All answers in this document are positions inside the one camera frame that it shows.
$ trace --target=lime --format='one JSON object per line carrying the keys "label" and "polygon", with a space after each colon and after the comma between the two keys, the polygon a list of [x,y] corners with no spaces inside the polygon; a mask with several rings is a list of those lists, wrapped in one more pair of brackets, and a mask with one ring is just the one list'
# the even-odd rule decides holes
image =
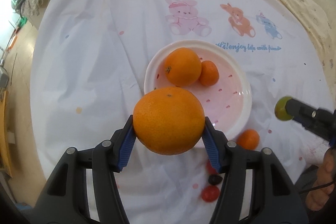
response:
{"label": "lime", "polygon": [[281,120],[281,121],[289,121],[291,119],[293,119],[293,116],[289,115],[286,111],[286,104],[287,102],[290,100],[290,99],[293,99],[292,97],[290,96],[285,96],[285,97],[282,97],[278,102],[277,104],[275,105],[275,108],[274,108],[274,114],[275,116]]}

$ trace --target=blue gripper pad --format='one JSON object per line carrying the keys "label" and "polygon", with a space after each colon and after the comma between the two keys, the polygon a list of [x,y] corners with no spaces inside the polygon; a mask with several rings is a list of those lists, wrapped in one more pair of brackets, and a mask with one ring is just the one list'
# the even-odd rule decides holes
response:
{"label": "blue gripper pad", "polygon": [[204,127],[202,140],[207,151],[211,166],[215,168],[216,171],[219,173],[221,168],[221,165],[219,163],[219,151],[209,129],[207,128],[207,125],[205,125]]}
{"label": "blue gripper pad", "polygon": [[117,167],[120,169],[120,171],[127,166],[129,157],[131,156],[131,152],[135,143],[136,135],[134,132],[133,126],[129,128],[127,131],[124,141],[120,146],[119,150],[119,160]]}

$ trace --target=cherry tomato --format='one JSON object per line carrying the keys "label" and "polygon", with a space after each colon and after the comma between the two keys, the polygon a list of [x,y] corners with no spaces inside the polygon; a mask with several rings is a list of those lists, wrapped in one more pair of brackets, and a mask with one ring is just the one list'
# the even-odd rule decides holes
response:
{"label": "cherry tomato", "polygon": [[207,162],[206,169],[207,169],[207,171],[210,175],[217,175],[218,174],[216,169],[211,166],[210,160],[208,160],[208,162]]}
{"label": "cherry tomato", "polygon": [[213,185],[209,185],[202,190],[201,197],[205,202],[213,202],[218,199],[220,190]]}

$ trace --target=person's hand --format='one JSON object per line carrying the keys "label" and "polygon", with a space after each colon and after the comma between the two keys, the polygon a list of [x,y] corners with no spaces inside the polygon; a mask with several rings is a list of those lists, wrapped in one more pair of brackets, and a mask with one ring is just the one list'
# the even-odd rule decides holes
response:
{"label": "person's hand", "polygon": [[[333,181],[332,171],[335,167],[335,159],[332,150],[329,149],[323,159],[323,164],[319,167],[317,171],[317,181],[314,183],[313,187],[328,184]],[[328,187],[314,190],[308,193],[306,198],[306,205],[312,211],[319,211],[327,203],[329,195],[334,190],[335,185],[332,184]]]}

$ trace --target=blue bunny print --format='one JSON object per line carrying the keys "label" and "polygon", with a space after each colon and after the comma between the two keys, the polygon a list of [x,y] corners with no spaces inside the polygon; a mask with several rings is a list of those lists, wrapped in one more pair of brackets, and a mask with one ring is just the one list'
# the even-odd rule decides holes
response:
{"label": "blue bunny print", "polygon": [[273,22],[266,18],[262,13],[256,15],[257,21],[265,26],[266,33],[272,38],[282,39],[282,35],[278,32],[277,27]]}

